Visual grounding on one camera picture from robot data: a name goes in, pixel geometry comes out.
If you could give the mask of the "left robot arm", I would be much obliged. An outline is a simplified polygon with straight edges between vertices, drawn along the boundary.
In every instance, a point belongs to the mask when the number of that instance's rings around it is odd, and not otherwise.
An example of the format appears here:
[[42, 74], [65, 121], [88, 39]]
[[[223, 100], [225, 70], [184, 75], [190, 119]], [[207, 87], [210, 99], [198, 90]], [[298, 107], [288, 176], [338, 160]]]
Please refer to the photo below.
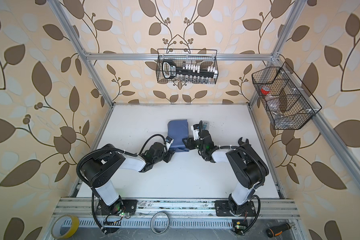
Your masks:
[[111, 178], [119, 169], [133, 170], [145, 173], [161, 161], [168, 163], [174, 151], [170, 147], [174, 140], [171, 137], [155, 134], [148, 138], [160, 137], [163, 143], [155, 142], [144, 151], [148, 142], [143, 144], [138, 154], [132, 154], [107, 144], [100, 149], [94, 150], [79, 161], [76, 168], [78, 177], [92, 191], [93, 196], [99, 198], [99, 207], [106, 213], [118, 214], [124, 211], [122, 197], [116, 191]]

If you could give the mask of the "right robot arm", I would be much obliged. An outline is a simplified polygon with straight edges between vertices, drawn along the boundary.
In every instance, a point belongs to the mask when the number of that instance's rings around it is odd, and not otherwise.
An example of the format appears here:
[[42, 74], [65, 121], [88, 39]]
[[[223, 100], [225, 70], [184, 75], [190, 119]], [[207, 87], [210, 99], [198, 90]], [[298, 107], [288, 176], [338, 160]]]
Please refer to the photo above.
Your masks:
[[238, 140], [238, 146], [216, 146], [209, 131], [194, 131], [197, 136], [182, 139], [189, 150], [197, 150], [199, 155], [211, 163], [228, 163], [238, 184], [229, 195], [228, 207], [232, 215], [239, 216], [255, 197], [256, 190], [263, 186], [269, 168], [252, 148], [249, 140]]

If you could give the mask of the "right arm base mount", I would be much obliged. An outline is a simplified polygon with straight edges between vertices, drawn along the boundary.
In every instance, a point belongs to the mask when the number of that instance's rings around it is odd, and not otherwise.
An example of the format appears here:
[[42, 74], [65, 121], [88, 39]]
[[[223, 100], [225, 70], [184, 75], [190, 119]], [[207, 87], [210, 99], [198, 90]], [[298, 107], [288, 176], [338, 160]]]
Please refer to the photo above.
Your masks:
[[231, 200], [215, 201], [215, 210], [218, 217], [255, 217], [256, 210], [252, 201], [237, 205]]

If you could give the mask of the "blue wrapping paper sheet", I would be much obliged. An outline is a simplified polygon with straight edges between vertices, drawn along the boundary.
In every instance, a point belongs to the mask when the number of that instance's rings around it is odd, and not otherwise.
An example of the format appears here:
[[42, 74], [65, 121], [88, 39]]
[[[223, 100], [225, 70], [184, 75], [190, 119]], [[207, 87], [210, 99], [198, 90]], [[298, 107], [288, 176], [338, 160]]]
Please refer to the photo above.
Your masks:
[[170, 151], [181, 153], [188, 152], [189, 149], [183, 143], [183, 139], [189, 137], [189, 126], [187, 120], [172, 120], [168, 123], [168, 137], [173, 139]]

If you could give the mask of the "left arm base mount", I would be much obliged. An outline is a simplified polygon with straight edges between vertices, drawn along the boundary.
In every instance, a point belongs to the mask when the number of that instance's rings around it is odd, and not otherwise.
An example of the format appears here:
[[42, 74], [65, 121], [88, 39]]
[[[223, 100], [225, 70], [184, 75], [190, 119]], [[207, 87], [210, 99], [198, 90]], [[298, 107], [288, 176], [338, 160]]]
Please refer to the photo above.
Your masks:
[[109, 215], [119, 216], [121, 213], [127, 213], [133, 215], [136, 212], [137, 203], [138, 200], [119, 198], [113, 204], [108, 206], [102, 199], [99, 199], [99, 202], [95, 207], [95, 213], [96, 215], [101, 215], [101, 216], [109, 216]]

